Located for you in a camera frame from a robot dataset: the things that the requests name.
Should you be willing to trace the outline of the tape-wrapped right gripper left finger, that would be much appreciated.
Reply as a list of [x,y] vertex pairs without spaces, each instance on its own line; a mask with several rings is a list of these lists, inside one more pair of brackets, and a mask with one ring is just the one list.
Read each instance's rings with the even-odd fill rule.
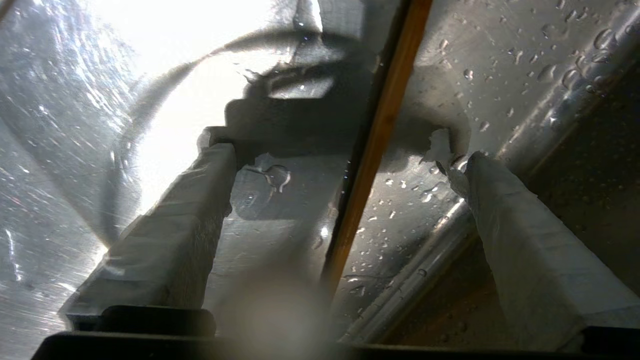
[[114,306],[201,310],[238,168],[223,128],[205,128],[197,145],[194,162],[64,303],[73,330],[90,330]]

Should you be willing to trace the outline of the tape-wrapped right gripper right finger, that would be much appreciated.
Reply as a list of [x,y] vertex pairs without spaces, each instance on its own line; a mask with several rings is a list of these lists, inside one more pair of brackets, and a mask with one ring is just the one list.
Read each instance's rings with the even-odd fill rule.
[[455,167],[451,139],[432,132],[425,160],[470,208],[519,347],[637,352],[639,297],[502,162],[474,152]]

